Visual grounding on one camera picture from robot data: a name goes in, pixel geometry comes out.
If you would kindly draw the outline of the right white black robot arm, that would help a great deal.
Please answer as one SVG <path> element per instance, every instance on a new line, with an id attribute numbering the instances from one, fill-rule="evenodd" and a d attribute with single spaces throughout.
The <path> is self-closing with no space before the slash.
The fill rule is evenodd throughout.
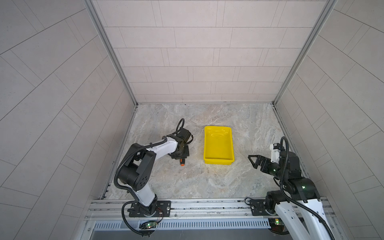
<path id="1" fill-rule="evenodd" d="M 248 156 L 251 165 L 279 182 L 264 201 L 248 200 L 253 215 L 265 212 L 283 223 L 294 240 L 333 240 L 321 196 L 314 182 L 302 176 L 299 157 L 292 152 L 272 150 L 272 156 Z"/>

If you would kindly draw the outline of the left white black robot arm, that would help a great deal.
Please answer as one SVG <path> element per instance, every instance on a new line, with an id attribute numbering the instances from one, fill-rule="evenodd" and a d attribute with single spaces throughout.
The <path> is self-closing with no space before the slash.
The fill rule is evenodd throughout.
<path id="1" fill-rule="evenodd" d="M 116 169 L 114 185 L 134 197 L 135 204 L 145 216 L 151 216 L 157 208 L 158 198 L 148 185 L 156 160 L 169 156 L 185 164 L 189 154 L 189 144 L 193 141 L 190 131 L 180 128 L 163 136 L 157 143 L 142 146 L 133 144 Z"/>

